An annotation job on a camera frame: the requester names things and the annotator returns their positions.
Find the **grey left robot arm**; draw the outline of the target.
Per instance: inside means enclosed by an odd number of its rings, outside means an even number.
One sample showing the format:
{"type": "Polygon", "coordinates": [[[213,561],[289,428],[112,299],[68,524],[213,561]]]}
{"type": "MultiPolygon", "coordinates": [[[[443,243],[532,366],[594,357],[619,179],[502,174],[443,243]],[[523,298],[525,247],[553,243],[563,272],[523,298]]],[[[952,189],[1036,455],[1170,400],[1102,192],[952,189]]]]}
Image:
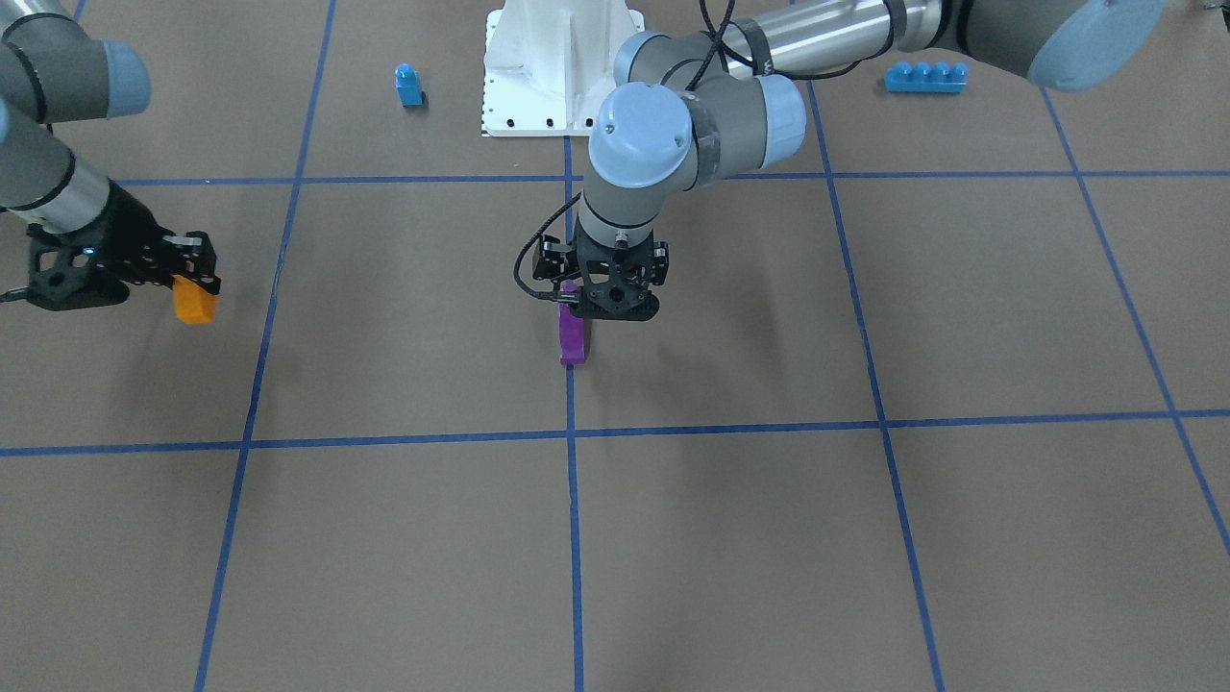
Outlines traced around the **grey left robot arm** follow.
{"type": "Polygon", "coordinates": [[[931,47],[1077,92],[1105,82],[1148,41],[1161,1],[800,1],[726,14],[704,34],[633,34],[589,136],[590,175],[573,238],[538,231],[539,301],[593,297],[624,312],[663,284],[653,238],[674,193],[790,159],[804,138],[800,82],[843,76],[889,50],[931,47]]]}

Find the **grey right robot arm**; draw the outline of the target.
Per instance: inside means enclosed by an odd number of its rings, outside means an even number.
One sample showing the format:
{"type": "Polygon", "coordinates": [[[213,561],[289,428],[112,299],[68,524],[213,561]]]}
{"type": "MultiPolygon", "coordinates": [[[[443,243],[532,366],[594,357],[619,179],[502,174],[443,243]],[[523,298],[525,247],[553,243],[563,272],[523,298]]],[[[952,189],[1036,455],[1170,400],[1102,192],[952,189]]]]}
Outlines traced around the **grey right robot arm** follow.
{"type": "Polygon", "coordinates": [[[167,231],[52,130],[148,109],[151,84],[137,52],[93,39],[58,1],[2,2],[1,31],[1,205],[31,240],[28,281],[4,301],[96,309],[123,304],[141,284],[216,297],[209,236],[167,231]]]}

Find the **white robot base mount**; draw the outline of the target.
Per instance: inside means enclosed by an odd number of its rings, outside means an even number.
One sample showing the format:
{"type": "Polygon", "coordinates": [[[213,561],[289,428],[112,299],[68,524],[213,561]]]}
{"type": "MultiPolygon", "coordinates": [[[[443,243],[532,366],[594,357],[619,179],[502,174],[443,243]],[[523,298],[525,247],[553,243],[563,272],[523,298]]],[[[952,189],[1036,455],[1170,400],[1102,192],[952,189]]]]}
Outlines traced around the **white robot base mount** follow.
{"type": "Polygon", "coordinates": [[[483,136],[588,136],[643,14],[624,1],[506,1],[486,16],[483,136]]]}

